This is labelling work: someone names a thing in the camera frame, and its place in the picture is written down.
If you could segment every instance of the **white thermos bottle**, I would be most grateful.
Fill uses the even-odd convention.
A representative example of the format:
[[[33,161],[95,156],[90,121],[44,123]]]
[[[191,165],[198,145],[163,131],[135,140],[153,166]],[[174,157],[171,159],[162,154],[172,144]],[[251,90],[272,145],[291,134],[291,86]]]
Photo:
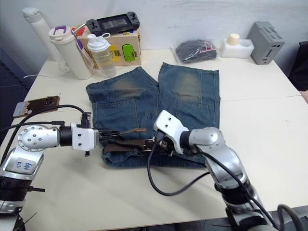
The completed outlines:
[[[75,36],[70,27],[57,26],[49,31],[49,37],[77,78],[87,79],[91,77],[92,73],[87,68],[77,48]]]
[[[34,7],[26,7],[23,8],[23,14],[24,18],[30,23],[37,36],[42,40],[43,44],[48,49],[49,53],[52,56],[52,59],[54,61],[59,61],[61,58],[61,54],[50,42],[48,36],[50,27],[48,26],[40,11]]]

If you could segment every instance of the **handwritten label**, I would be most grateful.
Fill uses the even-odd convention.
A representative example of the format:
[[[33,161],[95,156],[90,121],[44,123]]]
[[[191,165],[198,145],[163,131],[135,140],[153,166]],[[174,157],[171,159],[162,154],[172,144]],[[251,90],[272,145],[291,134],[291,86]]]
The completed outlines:
[[[31,175],[36,168],[36,162],[32,160],[27,160],[24,158],[18,158],[12,166],[11,171],[17,173],[25,173]]]

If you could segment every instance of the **black cable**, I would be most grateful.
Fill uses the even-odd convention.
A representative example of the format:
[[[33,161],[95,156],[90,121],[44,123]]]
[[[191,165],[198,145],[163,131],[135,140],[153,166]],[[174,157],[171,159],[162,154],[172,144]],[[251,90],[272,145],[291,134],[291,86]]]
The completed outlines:
[[[3,132],[5,130],[9,130],[9,129],[12,129],[12,128],[19,128],[21,126],[32,125],[32,124],[52,124],[52,122],[40,121],[40,122],[29,122],[29,123],[22,123],[22,124],[14,124],[14,125],[11,125],[11,126],[8,126],[6,128],[1,129],[0,132]]]
[[[149,158],[148,158],[148,164],[147,164],[147,170],[148,170],[148,176],[149,176],[149,180],[150,180],[150,183],[152,185],[152,187],[155,189],[156,192],[158,192],[159,194],[161,195],[164,195],[164,196],[174,196],[174,195],[178,195],[182,192],[184,192],[186,189],[188,189],[189,187],[191,187],[194,183],[196,183],[199,179],[201,179],[202,177],[206,176],[209,174],[209,172],[206,172],[202,175],[200,175],[199,177],[197,177],[196,179],[194,179],[192,182],[190,182],[189,184],[187,184],[185,187],[181,188],[180,190],[176,191],[176,192],[163,192],[161,191],[159,188],[157,188],[157,186],[155,185],[153,179],[152,179],[152,175],[151,175],[151,168],[150,168],[150,163],[151,163],[151,159],[152,159],[152,156],[153,156],[153,153],[154,153],[154,150],[156,148],[156,144],[154,144],[154,146],[152,147],[152,150],[149,154]]]
[[[33,116],[35,116],[35,115],[37,115],[37,114],[40,114],[40,113],[43,113],[43,112],[46,112],[46,111],[49,111],[49,110],[52,110],[52,109],[56,109],[56,108],[63,108],[63,107],[75,108],[75,109],[79,110],[82,114],[85,114],[84,110],[82,110],[80,107],[77,107],[77,106],[74,106],[74,105],[70,105],[70,104],[57,105],[57,106],[52,106],[52,107],[49,107],[49,108],[40,110],[40,111],[38,111],[38,112],[31,113],[30,115],[28,115],[27,117],[25,117],[22,121],[20,121],[20,124],[24,123],[24,122],[27,121],[29,118],[31,118],[31,117],[33,117]],[[11,138],[10,138],[10,140],[9,140],[9,142],[8,142],[8,144],[7,144],[6,148],[5,148],[5,150],[4,150],[4,153],[3,153],[3,156],[2,156],[2,159],[1,159],[1,164],[0,164],[0,165],[2,165],[2,163],[4,162],[4,160],[5,160],[7,154],[8,154],[8,152],[9,152],[9,150],[10,150],[10,147],[11,147],[11,145],[12,145],[12,143],[13,143],[13,140],[14,140],[14,138],[15,138],[17,132],[18,132],[18,128],[16,128],[16,129],[14,130],[13,134],[11,135]]]
[[[257,201],[253,195],[250,194],[250,192],[247,190],[247,188],[245,187],[245,185],[240,181],[240,179],[230,170],[228,169],[226,166],[224,166],[221,162],[219,162],[216,158],[214,158],[213,156],[211,156],[208,153],[204,153],[204,152],[200,152],[200,154],[204,155],[205,157],[211,159],[212,161],[214,161],[216,164],[218,164],[223,170],[225,170],[230,176],[232,176],[232,178],[235,179],[235,181],[245,189],[247,196],[249,197],[250,200],[252,200],[259,208],[260,210],[264,213],[264,215],[269,219],[269,221],[272,223],[273,227],[277,230],[278,229],[278,225],[276,224],[276,222],[273,220],[273,218],[270,216],[270,214],[265,210],[265,208],[259,203],[259,201]]]
[[[280,229],[279,229],[280,231],[284,231],[284,220],[283,220],[283,214],[282,214],[283,210],[289,214],[297,231],[305,231],[303,224],[298,218],[295,211],[291,209],[289,206],[283,205],[283,204],[278,205],[278,208],[277,208],[277,213],[278,213],[279,222],[280,222]]]

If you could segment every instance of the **gray device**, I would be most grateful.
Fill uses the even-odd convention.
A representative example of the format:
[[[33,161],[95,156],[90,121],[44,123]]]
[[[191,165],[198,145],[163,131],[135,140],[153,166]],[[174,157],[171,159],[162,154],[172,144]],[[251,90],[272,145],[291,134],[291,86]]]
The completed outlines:
[[[255,22],[247,39],[254,44],[251,56],[257,64],[269,64],[284,45],[284,40],[269,22]]]

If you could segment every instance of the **denim shorts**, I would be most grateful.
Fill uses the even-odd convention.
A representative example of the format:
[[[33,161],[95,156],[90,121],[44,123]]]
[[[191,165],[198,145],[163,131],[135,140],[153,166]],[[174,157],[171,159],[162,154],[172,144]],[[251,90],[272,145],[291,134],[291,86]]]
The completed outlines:
[[[151,139],[154,122],[162,110],[177,117],[189,130],[219,128],[219,73],[163,63],[158,81],[141,67],[114,78],[92,83],[87,93],[93,107],[94,128],[120,132],[146,128],[146,132],[123,135],[124,139]],[[102,155],[112,167],[145,167],[148,153],[112,152]],[[151,161],[161,167],[205,167],[200,155],[156,153]]]

